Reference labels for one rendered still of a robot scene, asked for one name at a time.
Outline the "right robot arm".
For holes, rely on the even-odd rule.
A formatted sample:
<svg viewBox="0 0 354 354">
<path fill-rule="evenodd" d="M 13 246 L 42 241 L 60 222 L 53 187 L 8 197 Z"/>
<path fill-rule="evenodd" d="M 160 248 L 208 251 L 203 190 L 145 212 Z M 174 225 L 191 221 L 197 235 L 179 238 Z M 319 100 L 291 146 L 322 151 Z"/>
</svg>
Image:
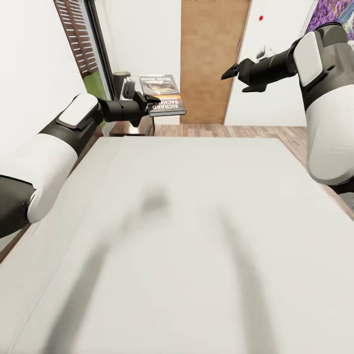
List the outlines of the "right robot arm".
<svg viewBox="0 0 354 354">
<path fill-rule="evenodd" d="M 221 77 L 247 84 L 242 92 L 265 92 L 270 83 L 298 75 L 307 124 L 309 176 L 328 185 L 354 212 L 354 48 L 340 22 L 328 22 L 277 52 L 265 44 Z M 295 49 L 295 50 L 294 50 Z"/>
</svg>

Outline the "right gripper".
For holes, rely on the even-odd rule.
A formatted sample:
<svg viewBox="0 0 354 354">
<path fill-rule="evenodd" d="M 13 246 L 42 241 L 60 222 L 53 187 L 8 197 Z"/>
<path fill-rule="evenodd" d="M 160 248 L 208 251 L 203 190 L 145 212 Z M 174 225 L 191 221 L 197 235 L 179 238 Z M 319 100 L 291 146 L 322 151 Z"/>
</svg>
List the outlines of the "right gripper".
<svg viewBox="0 0 354 354">
<path fill-rule="evenodd" d="M 271 62 L 275 56 L 273 55 L 258 63 L 246 58 L 239 64 L 232 65 L 222 75 L 221 79 L 238 75 L 238 79 L 248 85 L 242 92 L 265 92 L 268 84 L 276 82 L 270 74 Z"/>
</svg>

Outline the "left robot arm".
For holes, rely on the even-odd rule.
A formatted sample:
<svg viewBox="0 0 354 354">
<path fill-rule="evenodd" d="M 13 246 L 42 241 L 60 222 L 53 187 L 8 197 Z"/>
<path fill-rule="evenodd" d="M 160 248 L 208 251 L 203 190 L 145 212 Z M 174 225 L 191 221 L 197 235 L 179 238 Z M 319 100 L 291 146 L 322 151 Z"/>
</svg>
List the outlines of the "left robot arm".
<svg viewBox="0 0 354 354">
<path fill-rule="evenodd" d="M 149 115 L 147 104 L 159 98 L 136 92 L 136 79 L 125 78 L 120 100 L 80 93 L 69 106 L 22 147 L 0 161 L 0 252 L 28 223 L 53 208 L 68 175 L 96 126 L 105 120 L 138 127 Z"/>
</svg>

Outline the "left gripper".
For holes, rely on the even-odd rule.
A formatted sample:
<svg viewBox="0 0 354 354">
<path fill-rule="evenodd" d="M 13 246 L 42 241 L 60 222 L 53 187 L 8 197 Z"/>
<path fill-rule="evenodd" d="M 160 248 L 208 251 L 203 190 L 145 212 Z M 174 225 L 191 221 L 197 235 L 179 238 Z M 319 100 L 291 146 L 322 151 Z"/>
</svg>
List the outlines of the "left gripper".
<svg viewBox="0 0 354 354">
<path fill-rule="evenodd" d="M 134 91 L 132 100 L 118 100 L 122 108 L 122 120 L 138 127 L 141 118 L 149 115 L 147 104 L 161 102 L 159 98 Z"/>
</svg>

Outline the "hardback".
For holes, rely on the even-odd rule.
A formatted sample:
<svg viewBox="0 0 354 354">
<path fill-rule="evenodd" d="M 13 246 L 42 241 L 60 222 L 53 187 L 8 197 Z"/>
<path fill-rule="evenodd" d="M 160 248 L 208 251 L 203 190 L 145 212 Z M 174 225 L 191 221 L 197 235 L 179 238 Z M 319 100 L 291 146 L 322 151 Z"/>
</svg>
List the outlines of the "hardback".
<svg viewBox="0 0 354 354">
<path fill-rule="evenodd" d="M 147 104 L 149 117 L 186 115 L 186 108 L 172 75 L 140 74 L 139 76 L 143 94 L 161 100 L 161 102 Z"/>
</svg>

